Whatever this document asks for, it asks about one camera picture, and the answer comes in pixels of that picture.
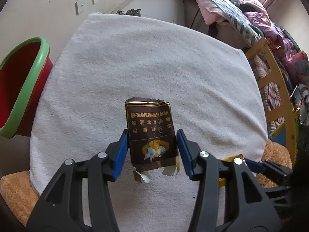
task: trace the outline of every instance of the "crumpled cigarette pack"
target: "crumpled cigarette pack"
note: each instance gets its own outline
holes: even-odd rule
[[[164,167],[163,174],[179,172],[179,156],[170,104],[158,99],[126,101],[133,174],[137,182],[149,182],[147,171]]]

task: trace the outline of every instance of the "metal screw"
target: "metal screw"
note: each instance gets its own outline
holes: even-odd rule
[[[209,156],[209,153],[206,152],[206,151],[202,151],[202,152],[200,152],[200,156],[203,157],[203,158],[207,158]]]
[[[105,158],[106,156],[107,156],[107,153],[106,153],[106,152],[100,152],[100,153],[98,153],[98,157],[101,158],[101,159]]]
[[[237,165],[240,165],[242,164],[243,160],[241,158],[235,158],[234,159],[234,163],[237,164]]]
[[[66,159],[64,164],[66,164],[67,166],[72,165],[73,164],[73,160],[72,159]]]

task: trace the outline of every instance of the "wooden bed frame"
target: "wooden bed frame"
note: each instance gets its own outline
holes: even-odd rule
[[[259,89],[265,87],[272,81],[277,84],[279,94],[281,97],[281,105],[269,112],[265,113],[266,121],[271,122],[273,120],[284,117],[285,120],[285,138],[286,148],[291,156],[292,164],[295,163],[296,158],[296,124],[293,112],[293,105],[289,98],[289,92],[286,88],[284,78],[281,74],[279,66],[275,60],[275,57],[268,47],[268,41],[266,38],[261,38],[254,46],[246,52],[248,60],[252,60],[257,54],[262,52],[268,62],[271,72],[264,78],[257,82]]]

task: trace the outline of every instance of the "floor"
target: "floor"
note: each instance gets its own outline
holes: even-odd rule
[[[158,19],[184,26],[182,0],[133,0],[122,11],[141,9],[142,17]]]

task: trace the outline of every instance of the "green bucket rim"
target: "green bucket rim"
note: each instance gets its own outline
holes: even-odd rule
[[[12,138],[24,116],[24,113],[26,111],[29,99],[31,97],[32,91],[34,89],[34,86],[37,82],[37,79],[41,73],[41,70],[47,60],[47,57],[49,55],[49,44],[47,41],[42,37],[33,37],[30,38],[18,46],[16,46],[1,62],[0,64],[0,71],[4,64],[7,62],[7,60],[15,53],[17,52],[21,47],[33,43],[33,42],[40,42],[40,48],[38,51],[38,54],[32,64],[31,69],[29,70],[29,73],[26,77],[26,80],[20,90],[20,93],[18,94],[18,97],[15,101],[15,104],[12,108],[12,111],[4,124],[3,127],[0,128],[0,136],[4,138]]]

